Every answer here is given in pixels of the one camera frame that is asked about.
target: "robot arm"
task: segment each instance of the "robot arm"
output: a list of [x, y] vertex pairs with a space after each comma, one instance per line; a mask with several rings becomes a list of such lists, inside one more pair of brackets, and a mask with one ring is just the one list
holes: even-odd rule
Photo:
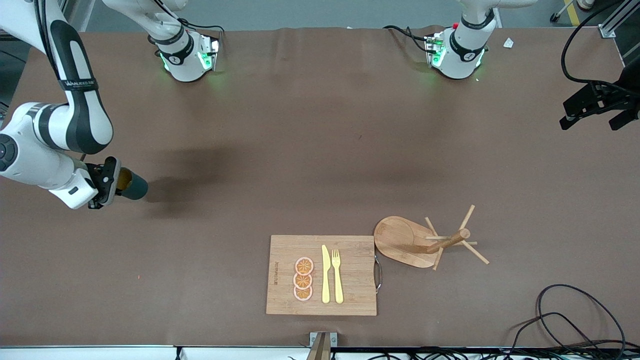
[[[68, 104], [46, 104], [37, 111], [33, 119], [36, 136], [52, 149], [95, 154], [109, 145], [113, 128], [102, 107], [83, 43], [55, 0], [42, 1], [46, 11], [40, 13], [36, 4], [40, 3], [0, 0], [2, 28], [45, 54], [50, 45], [52, 66], [67, 96]], [[39, 26], [44, 19], [46, 39], [40, 36]], [[26, 114], [36, 105], [22, 105], [17, 112]]]
[[[123, 169], [118, 160], [108, 158], [103, 165], [89, 167], [64, 153], [103, 150], [113, 128], [83, 43], [57, 1], [0, 0], [0, 13], [0, 27], [47, 55], [68, 100], [67, 104], [28, 102], [14, 111], [0, 131], [0, 175], [45, 188], [72, 209], [88, 202], [91, 208], [100, 208], [118, 192], [125, 195], [131, 183], [117, 188]], [[128, 176], [137, 179], [132, 173]], [[146, 183], [142, 190], [127, 197], [144, 196]]]
[[443, 75], [464, 79], [471, 75], [484, 55], [484, 46], [496, 27], [493, 8], [524, 8], [537, 0], [458, 0], [464, 7], [457, 28], [434, 34], [428, 47], [429, 64]]
[[158, 46], [164, 67], [178, 81], [194, 81], [212, 70], [218, 40], [186, 29], [173, 13], [187, 0], [102, 0], [104, 4], [137, 22]]

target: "plastic knife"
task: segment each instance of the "plastic knife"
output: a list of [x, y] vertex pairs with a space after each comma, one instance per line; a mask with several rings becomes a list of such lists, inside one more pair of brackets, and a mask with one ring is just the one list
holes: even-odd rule
[[326, 245], [322, 245], [322, 302], [329, 303], [329, 269], [331, 268], [331, 259], [329, 258], [329, 250]]

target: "yellow fork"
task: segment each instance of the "yellow fork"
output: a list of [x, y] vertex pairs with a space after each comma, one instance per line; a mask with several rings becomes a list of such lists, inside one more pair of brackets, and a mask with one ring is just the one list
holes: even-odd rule
[[335, 301], [341, 304], [344, 301], [342, 294], [342, 281], [340, 280], [340, 251], [338, 249], [331, 250], [331, 265], [335, 269]]

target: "black cable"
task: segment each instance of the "black cable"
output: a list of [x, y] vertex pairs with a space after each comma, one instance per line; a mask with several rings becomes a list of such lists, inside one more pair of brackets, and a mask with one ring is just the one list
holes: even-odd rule
[[45, 55], [47, 55], [47, 59], [49, 60], [49, 64], [51, 64], [51, 67], [53, 68], [53, 72], [56, 75], [56, 78], [60, 80], [60, 74], [58, 73], [58, 68], [51, 52], [51, 43], [49, 43], [49, 32], [47, 31], [48, 26], [46, 0], [42, 0], [42, 6], [40, 6], [40, 0], [33, 0], [33, 6], [35, 6], [36, 10], [36, 22], [38, 23], [38, 31], [40, 32], [40, 39], [42, 41]]
[[180, 356], [182, 355], [182, 347], [175, 347], [175, 360], [182, 360]]
[[198, 28], [198, 29], [214, 29], [214, 28], [216, 28], [216, 29], [220, 29], [220, 31], [221, 31], [221, 32], [223, 32], [223, 33], [225, 32], [225, 28], [223, 28], [223, 27], [222, 27], [222, 26], [220, 26], [220, 25], [208, 25], [208, 26], [204, 26], [204, 25], [196, 25], [196, 24], [193, 24], [193, 23], [191, 23], [191, 22], [187, 21], [185, 18], [182, 18], [182, 17], [179, 17], [177, 20], [178, 20], [182, 25], [185, 25], [185, 26], [191, 26], [192, 28]]
[[7, 55], [11, 56], [12, 58], [14, 58], [14, 59], [16, 59], [16, 60], [22, 61], [23, 63], [27, 63], [27, 61], [26, 61], [26, 60], [23, 60], [23, 59], [19, 58], [18, 56], [14, 55], [14, 54], [12, 54], [12, 53], [7, 53], [7, 52], [6, 52], [6, 51], [4, 51], [4, 50], [0, 50], [0, 53], [7, 54]]
[[411, 39], [413, 40], [413, 43], [418, 47], [418, 49], [424, 51], [425, 53], [429, 53], [429, 54], [435, 54], [436, 51], [435, 50], [429, 50], [426, 49], [427, 47], [427, 43], [424, 43], [424, 48], [422, 48], [422, 46], [420, 46], [420, 44], [418, 44], [418, 40], [415, 39], [415, 36], [413, 35], [413, 33], [411, 32], [411, 29], [407, 26], [406, 27], [406, 32], [409, 33], [409, 35], [411, 36]]
[[582, 29], [587, 24], [587, 22], [589, 22], [591, 19], [593, 19], [597, 15], [600, 15], [606, 9], [609, 9], [614, 5], [620, 4], [622, 1], [623, 0], [615, 0], [611, 4], [608, 4], [607, 6], [595, 11], [594, 13], [589, 15], [586, 19], [584, 19], [575, 28], [575, 30], [573, 30], [573, 33], [571, 33], [571, 35], [569, 36], [569, 39], [567, 39], [567, 41], [566, 41], [566, 43], [564, 45], [564, 49], [562, 50], [562, 55], [560, 56], [560, 66], [562, 66], [562, 72], [563, 72], [564, 76], [567, 79], [569, 79], [571, 81], [574, 81], [576, 83], [584, 83], [584, 84], [592, 83], [592, 84], [595, 84], [595, 85], [605, 85], [605, 86], [609, 86], [611, 88], [615, 88], [615, 89], [617, 89], [619, 91], [626, 92], [627, 94], [630, 94], [630, 95], [640, 96], [640, 94], [638, 94], [638, 93], [635, 93], [635, 92], [633, 92], [631, 90], [623, 88], [622, 86], [618, 86], [618, 85], [612, 84], [612, 83], [607, 82], [607, 81], [575, 78], [575, 77], [571, 76], [569, 74], [569, 72], [567, 71], [567, 69], [566, 69], [566, 60], [565, 60], [566, 52], [569, 49], [569, 45], [571, 45], [571, 42], [573, 41], [573, 38], [575, 38], [575, 36], [578, 33], [578, 31], [580, 31], [580, 29]]
[[385, 353], [385, 354], [382, 354], [382, 355], [378, 355], [378, 356], [370, 357], [370, 358], [368, 358], [367, 360], [382, 359], [382, 358], [384, 358], [384, 357], [386, 357], [386, 358], [387, 358], [387, 360], [391, 360], [391, 359], [393, 359], [393, 360], [402, 360], [402, 359], [400, 359], [399, 357], [397, 357], [397, 356], [395, 356], [395, 355], [390, 355], [390, 354], [386, 354], [386, 353]]
[[395, 25], [387, 25], [387, 26], [385, 26], [383, 29], [393, 29], [393, 30], [397, 30], [397, 31], [399, 31], [402, 35], [404, 35], [404, 36], [406, 36], [406, 37], [410, 37], [410, 38], [413, 40], [413, 43], [418, 47], [418, 49], [420, 49], [420, 50], [424, 51], [425, 53], [429, 53], [429, 54], [435, 54], [435, 53], [436, 53], [434, 50], [429, 50], [429, 49], [426, 49], [426, 48], [422, 47], [422, 46], [418, 43], [418, 40], [420, 40], [420, 41], [424, 41], [424, 37], [418, 37], [418, 36], [414, 35], [414, 34], [411, 32], [411, 29], [410, 29], [408, 26], [406, 27], [406, 30], [402, 30], [401, 28], [398, 28], [398, 27], [397, 27], [397, 26], [395, 26]]
[[167, 15], [169, 15], [170, 17], [173, 17], [174, 19], [178, 20], [179, 23], [181, 23], [183, 26], [185, 26], [186, 28], [195, 30], [196, 28], [199, 29], [213, 29], [213, 28], [217, 28], [220, 29], [220, 31], [222, 31], [223, 33], [225, 32], [225, 29], [222, 26], [219, 25], [196, 25], [196, 24], [192, 24], [190, 23], [187, 19], [183, 18], [183, 17], [178, 17], [176, 16], [174, 13], [172, 13], [171, 11], [169, 11], [169, 9], [167, 9], [166, 5], [161, 1], [161, 0], [154, 0], [154, 2], [160, 7], [160, 9], [162, 9]]
[[393, 29], [393, 30], [397, 30], [399, 31], [402, 35], [406, 36], [406, 37], [413, 37], [416, 40], [424, 40], [424, 37], [416, 37], [413, 34], [409, 34], [408, 32], [406, 32], [404, 29], [398, 28], [395, 25], [387, 25], [385, 26], [383, 29]]
[[[591, 301], [593, 301], [596, 304], [598, 304], [598, 306], [600, 306], [607, 313], [607, 315], [609, 315], [611, 320], [613, 320], [613, 322], [616, 324], [616, 327], [618, 328], [618, 331], [620, 332], [620, 341], [621, 341], [620, 352], [618, 353], [618, 355], [614, 359], [614, 360], [620, 360], [622, 355], [624, 355], [625, 348], [627, 347], [627, 342], [626, 342], [626, 338], [625, 338], [625, 332], [622, 330], [622, 326], [618, 322], [618, 319], [616, 319], [616, 317], [613, 316], [611, 311], [609, 311], [609, 309], [607, 309], [606, 306], [604, 306], [598, 299], [596, 299], [593, 295], [589, 294], [588, 292], [586, 292], [586, 291], [584, 291], [584, 290], [582, 290], [580, 288], [576, 288], [575, 286], [571, 286], [571, 285], [567, 285], [567, 284], [553, 284], [553, 285], [547, 286], [546, 288], [544, 288], [540, 292], [540, 295], [538, 295], [538, 299], [536, 301], [537, 304], [538, 304], [538, 314], [542, 313], [542, 298], [545, 296], [545, 293], [548, 290], [552, 289], [552, 288], [569, 288], [569, 289], [575, 290], [575, 291], [583, 294], [584, 296], [588, 297]], [[544, 318], [541, 317], [540, 318], [540, 322], [542, 323], [542, 326], [544, 326], [544, 328], [545, 328], [546, 332], [549, 334], [549, 336], [551, 336], [551, 338], [553, 338], [553, 340], [555, 340], [556, 343], [558, 343], [558, 345], [562, 346], [563, 348], [566, 348], [567, 350], [570, 350], [569, 348], [564, 346], [560, 342], [560, 340], [558, 340], [558, 338], [551, 332], [551, 330], [549, 330], [549, 327], [547, 326], [547, 323], [545, 322]], [[579, 333], [580, 333], [581, 336], [583, 336], [583, 338], [585, 338], [589, 342], [589, 344], [593, 344], [593, 341], [591, 341], [587, 337], [585, 337], [582, 332], [579, 331]]]

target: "orange slice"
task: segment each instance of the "orange slice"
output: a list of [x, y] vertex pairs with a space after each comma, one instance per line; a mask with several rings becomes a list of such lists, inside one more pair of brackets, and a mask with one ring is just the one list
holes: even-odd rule
[[300, 275], [308, 275], [314, 270], [314, 262], [304, 256], [296, 261], [296, 272]]
[[311, 299], [311, 295], [314, 294], [314, 289], [313, 288], [309, 288], [309, 289], [298, 289], [298, 288], [293, 288], [293, 296], [296, 297], [296, 299], [300, 300], [300, 301], [307, 301], [308, 299]]
[[296, 274], [293, 276], [293, 285], [300, 290], [309, 289], [312, 282], [313, 279], [311, 278], [311, 275]]

